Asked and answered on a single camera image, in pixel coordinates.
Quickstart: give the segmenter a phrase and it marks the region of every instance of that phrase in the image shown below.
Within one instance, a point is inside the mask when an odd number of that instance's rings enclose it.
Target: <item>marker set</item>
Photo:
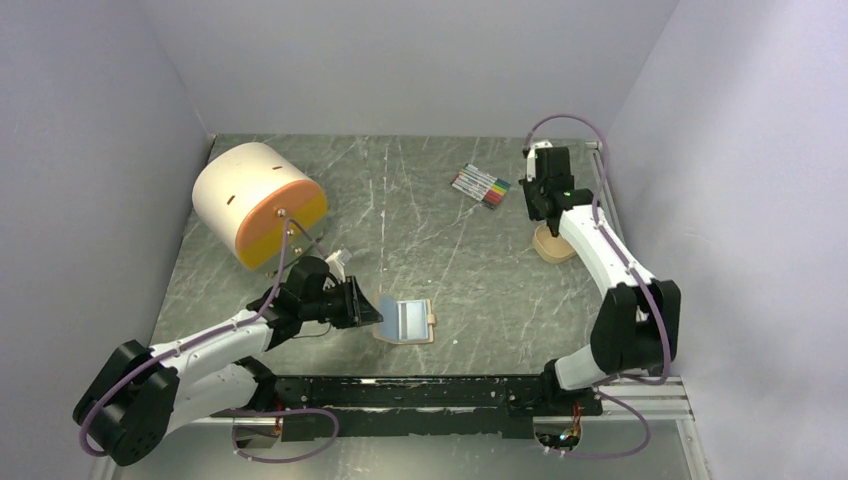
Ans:
[[[492,210],[500,205],[509,190],[509,183],[480,171],[470,163],[466,163],[453,178],[451,186]]]

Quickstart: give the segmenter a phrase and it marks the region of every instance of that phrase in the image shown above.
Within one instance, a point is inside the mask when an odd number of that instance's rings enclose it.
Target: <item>gray marble tabletop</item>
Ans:
[[[276,373],[538,373],[588,342],[600,295],[579,258],[553,266],[531,247],[535,225],[516,181],[521,139],[221,135],[211,158],[249,141],[271,146],[325,189],[322,244],[353,253],[347,273],[372,303],[379,291],[429,298],[437,316],[427,345],[391,345],[370,327],[291,340],[258,356]],[[558,143],[572,149],[578,188],[596,188],[583,143]],[[496,210],[450,187],[466,162],[513,183]],[[269,285],[192,213],[153,342],[219,323]],[[307,324],[302,333],[325,328]]]

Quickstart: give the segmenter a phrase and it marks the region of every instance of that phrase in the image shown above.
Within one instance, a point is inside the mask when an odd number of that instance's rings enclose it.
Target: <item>cylindrical container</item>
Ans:
[[[194,182],[191,199],[201,221],[251,270],[278,258],[286,217],[318,238],[327,215],[324,190],[274,149],[255,142],[210,162]],[[291,228],[286,258],[294,260],[309,245]]]

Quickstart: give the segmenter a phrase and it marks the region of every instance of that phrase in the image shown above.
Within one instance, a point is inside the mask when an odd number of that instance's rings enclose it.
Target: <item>gray wall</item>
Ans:
[[[206,134],[129,0],[0,15],[0,465],[86,478],[71,410],[116,345],[149,339]]]
[[[141,3],[209,131],[523,136],[609,127],[677,1]]]
[[[682,0],[609,141],[716,479],[848,478],[848,4]]]

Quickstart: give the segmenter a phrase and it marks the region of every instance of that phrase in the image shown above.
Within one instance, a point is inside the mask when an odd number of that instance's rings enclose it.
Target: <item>wall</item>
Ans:
[[[87,478],[71,411],[150,338],[206,134],[129,0],[0,15],[0,465]]]
[[[523,136],[609,127],[677,0],[141,3],[212,132]]]
[[[848,478],[848,4],[682,0],[612,129],[716,479]]]

